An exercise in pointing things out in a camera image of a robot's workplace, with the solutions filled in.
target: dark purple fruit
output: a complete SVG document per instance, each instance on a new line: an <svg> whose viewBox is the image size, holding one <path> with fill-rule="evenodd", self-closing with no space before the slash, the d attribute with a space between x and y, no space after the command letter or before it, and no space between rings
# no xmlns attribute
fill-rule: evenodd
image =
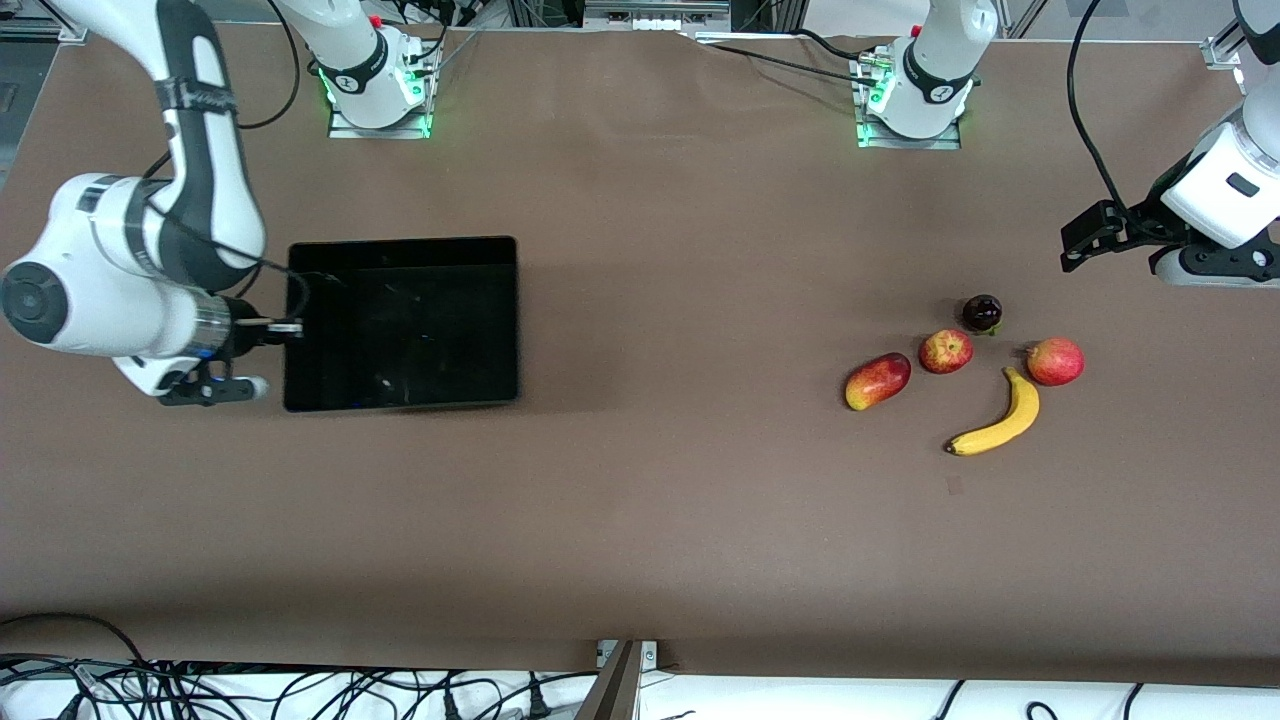
<svg viewBox="0 0 1280 720"><path fill-rule="evenodd" d="M996 334L1000 329L1000 320L1004 316L1004 307L1000 301L991 295L977 295L964 304L960 311L960 323L965 329L980 334Z"/></svg>

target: banana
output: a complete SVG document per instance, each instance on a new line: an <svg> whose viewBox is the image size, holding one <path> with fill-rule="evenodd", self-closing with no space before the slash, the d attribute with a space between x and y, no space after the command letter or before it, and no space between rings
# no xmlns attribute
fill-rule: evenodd
<svg viewBox="0 0 1280 720"><path fill-rule="evenodd" d="M995 450L1027 432L1039 415L1039 391L1012 368L1005 368L1009 378L1009 413L993 425L969 430L951 438L946 451L966 457Z"/></svg>

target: black round joint cap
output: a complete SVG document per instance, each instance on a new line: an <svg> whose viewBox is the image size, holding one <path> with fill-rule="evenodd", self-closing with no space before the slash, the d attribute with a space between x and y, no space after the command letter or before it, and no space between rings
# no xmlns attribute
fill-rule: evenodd
<svg viewBox="0 0 1280 720"><path fill-rule="evenodd" d="M67 324L67 291L49 268L18 263L0 281L4 316L22 337L47 345Z"/></svg>

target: apple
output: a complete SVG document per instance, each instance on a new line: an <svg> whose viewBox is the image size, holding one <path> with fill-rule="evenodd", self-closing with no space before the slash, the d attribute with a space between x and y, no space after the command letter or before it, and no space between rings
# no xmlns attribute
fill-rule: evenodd
<svg viewBox="0 0 1280 720"><path fill-rule="evenodd" d="M938 331L920 343L920 365L931 373L955 373L973 360L973 342L957 329Z"/></svg>
<svg viewBox="0 0 1280 720"><path fill-rule="evenodd" d="M882 355L849 375L845 402L854 410L867 410L902 392L910 379L911 361L906 355Z"/></svg>
<svg viewBox="0 0 1280 720"><path fill-rule="evenodd" d="M1051 337L1027 354L1027 372L1042 386L1065 386L1084 372L1084 352L1065 337Z"/></svg>

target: table surface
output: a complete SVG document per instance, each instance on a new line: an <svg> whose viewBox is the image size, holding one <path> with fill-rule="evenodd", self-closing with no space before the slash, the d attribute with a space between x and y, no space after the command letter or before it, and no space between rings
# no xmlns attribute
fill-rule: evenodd
<svg viewBox="0 0 1280 720"><path fill-rule="evenodd" d="M269 114L279 28L223 42L243 117ZM166 657L566 666L644 637L704 673L1274 680L1280 295L1167 287L1137 252L1060 273L1059 228L1103 193L1065 58L993 45L959 152L859 149L847 86L673 33L483 35L424 142L326 140L308 83L244 133L269 254L517 237L522 400L161 409L0 333L0 609L95 611ZM1132 201L1239 99L1192 45L1087 46L1079 88ZM106 42L59 51L4 258L68 177L163 151L154 102ZM979 292L1007 319L970 366L842 405L851 368ZM1085 375L1007 447L942 452L1048 336ZM6 642L119 652L46 630Z"/></svg>

